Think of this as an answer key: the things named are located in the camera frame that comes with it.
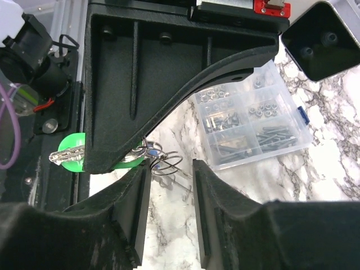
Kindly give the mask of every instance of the marble countertop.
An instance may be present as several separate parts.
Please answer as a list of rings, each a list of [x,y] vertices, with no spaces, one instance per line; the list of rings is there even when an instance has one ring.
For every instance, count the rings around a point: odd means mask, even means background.
[[[280,49],[275,59],[291,95],[311,120],[310,148],[217,172],[225,182],[251,199],[264,203],[360,199],[360,66],[310,82]],[[192,159],[207,161],[199,119],[189,99],[148,137],[165,151],[179,151],[179,167],[192,172]],[[91,194],[121,178],[123,170],[94,175]],[[188,187],[190,181],[177,177]],[[143,266],[138,269],[201,269],[192,194],[178,186],[162,188],[153,181],[147,217]]]

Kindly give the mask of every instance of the wire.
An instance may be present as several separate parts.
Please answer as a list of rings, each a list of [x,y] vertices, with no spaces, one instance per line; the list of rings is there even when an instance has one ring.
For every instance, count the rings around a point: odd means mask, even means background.
[[[0,83],[0,95],[4,99],[4,104],[0,109],[0,120],[2,119],[3,113],[5,111],[5,107],[7,107],[7,110],[9,112],[9,114],[10,114],[10,118],[11,118],[11,121],[12,121],[12,126],[13,126],[13,131],[14,131],[14,136],[15,136],[15,143],[14,143],[14,147],[13,147],[12,156],[11,156],[8,163],[6,163],[6,164],[1,164],[0,163],[0,170],[7,170],[11,166],[13,166],[15,161],[19,157],[19,153],[20,153],[20,147],[21,147],[20,124],[19,124],[19,120],[17,119],[17,115],[16,115],[16,112],[15,112],[14,106],[12,105],[11,100],[9,98],[9,96],[11,96],[12,93],[14,91],[16,91],[16,89],[17,89],[16,87],[12,87],[9,90],[9,93],[7,94],[4,87]]]
[[[34,113],[37,113],[38,111],[44,110],[46,108],[49,108],[51,105],[53,105],[55,102],[55,100],[53,100],[52,98],[49,98],[49,100],[47,101],[47,103],[43,104],[43,105],[39,105],[36,106],[33,110]]]

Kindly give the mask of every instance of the black plastic corner piece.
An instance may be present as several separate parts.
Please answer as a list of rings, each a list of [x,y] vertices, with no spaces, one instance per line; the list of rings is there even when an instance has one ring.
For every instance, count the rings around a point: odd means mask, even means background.
[[[337,5],[345,11],[343,5]],[[345,12],[341,16],[350,16]],[[360,19],[356,14],[354,24]],[[320,1],[281,36],[288,54],[315,82],[360,64],[360,47],[330,3]]]
[[[88,173],[111,171],[192,93],[241,81],[278,52],[278,33],[191,21],[186,8],[148,2],[88,6]]]
[[[250,200],[193,161],[201,267],[360,269],[360,203]]]
[[[24,203],[0,204],[0,269],[137,268],[143,256],[150,182],[144,162],[63,213]]]

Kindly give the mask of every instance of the mounting hole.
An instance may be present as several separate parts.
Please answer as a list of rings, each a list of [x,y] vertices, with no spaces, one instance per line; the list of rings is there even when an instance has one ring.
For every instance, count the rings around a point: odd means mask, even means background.
[[[200,21],[203,21],[203,22],[207,22],[207,21],[209,21],[209,17],[207,17],[207,16],[201,16],[201,17],[199,18],[199,20],[200,20]]]
[[[242,21],[241,21],[241,20],[236,20],[236,21],[233,22],[233,24],[234,24],[235,26],[241,26],[241,25],[242,25]]]
[[[170,33],[167,33],[167,32],[162,32],[161,34],[160,34],[160,42],[162,43],[162,44],[166,44],[166,45],[169,45],[169,44],[171,44],[172,43],[172,41],[173,41],[173,37],[171,36],[171,34]]]
[[[241,77],[241,76],[235,77],[235,78],[232,79],[232,81],[233,81],[233,82],[238,82],[239,80],[242,80],[243,78],[244,78],[244,77]]]

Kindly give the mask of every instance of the bolt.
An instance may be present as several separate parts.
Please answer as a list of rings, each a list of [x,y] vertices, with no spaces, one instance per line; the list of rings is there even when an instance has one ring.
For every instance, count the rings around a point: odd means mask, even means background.
[[[259,144],[260,144],[260,145],[263,145],[264,143],[269,142],[269,141],[271,141],[272,139],[274,139],[274,138],[276,138],[276,137],[277,137],[277,135],[275,134],[275,135],[273,135],[273,136],[271,136],[271,137],[268,137],[268,138],[266,138],[266,139],[263,139],[263,140],[259,141]]]
[[[103,36],[104,40],[106,40],[106,41],[115,41],[116,40],[116,35],[114,34],[113,29],[108,25],[105,25],[102,28],[102,36]]]
[[[33,183],[33,179],[31,177],[25,178],[25,184],[30,186]]]
[[[273,129],[273,130],[267,130],[265,131],[266,134],[279,134],[279,132],[288,132],[289,129],[288,128],[278,128],[278,129]]]
[[[45,134],[51,134],[57,130],[58,126],[59,124],[56,119],[49,119],[43,124],[42,129]]]
[[[171,36],[170,33],[167,32],[162,32],[159,38],[160,38],[160,42],[165,45],[170,45],[173,41],[173,37]]]

